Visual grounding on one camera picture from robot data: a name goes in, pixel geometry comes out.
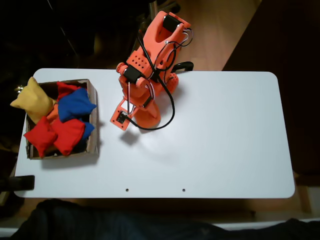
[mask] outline wooden floor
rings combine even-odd
[[[259,0],[179,0],[179,16],[194,31],[193,42],[178,56],[196,71],[221,71],[254,15]],[[223,184],[211,182],[208,186]],[[42,198],[27,198],[17,213],[27,217]],[[299,192],[289,199],[67,199],[85,206],[148,213],[300,211]]]

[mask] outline cardboard box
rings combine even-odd
[[[84,151],[80,152],[71,152],[69,156],[84,156],[84,155],[97,155],[98,154],[98,133],[97,133],[97,122],[98,122],[98,98],[97,98],[97,91],[91,82],[88,79],[78,79],[78,80],[67,80],[61,81],[66,84],[75,85],[78,87],[86,88],[89,96],[89,100],[91,103],[96,105],[96,108],[93,109],[90,115],[84,116],[82,119],[85,122],[90,122],[94,126],[94,130],[92,131],[89,139],[86,142],[86,148]],[[44,90],[44,92],[52,99],[58,98],[58,86],[56,81],[52,82],[44,82],[39,83],[39,86]],[[26,116],[26,131],[30,131],[35,126],[35,123]],[[37,149],[28,141],[26,140],[26,154],[29,159],[61,159],[61,158],[68,158],[69,156],[63,156],[58,150],[53,150],[48,152],[44,158],[39,157],[39,153]]]

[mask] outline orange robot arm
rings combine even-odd
[[[121,62],[116,68],[121,75],[119,82],[124,96],[111,117],[111,123],[123,130],[127,129],[130,122],[137,127],[154,130],[152,127],[161,120],[155,97],[162,91],[170,95],[176,89],[179,79],[172,70],[189,33],[192,33],[190,24],[175,14],[163,11],[157,14],[143,42],[140,42],[144,48],[140,46],[132,52],[126,63]]]

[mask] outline white table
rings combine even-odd
[[[175,118],[164,129],[122,131],[115,70],[39,69],[38,82],[89,79],[98,93],[100,155],[30,160],[21,138],[16,176],[35,175],[25,198],[288,198],[295,191],[278,80],[270,72],[178,75]],[[171,117],[166,94],[156,100]]]

